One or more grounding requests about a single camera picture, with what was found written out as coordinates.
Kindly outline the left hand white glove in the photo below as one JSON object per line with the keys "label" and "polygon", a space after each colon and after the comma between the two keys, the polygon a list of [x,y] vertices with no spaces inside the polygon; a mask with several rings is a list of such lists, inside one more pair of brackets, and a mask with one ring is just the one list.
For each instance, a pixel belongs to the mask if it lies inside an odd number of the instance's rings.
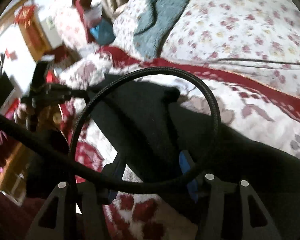
{"label": "left hand white glove", "polygon": [[36,120],[35,132],[41,132],[44,130],[56,130],[61,129],[62,114],[59,106],[47,106],[39,113],[32,106],[28,106],[24,103],[19,103],[15,114],[15,123],[26,128],[32,123],[31,119]]}

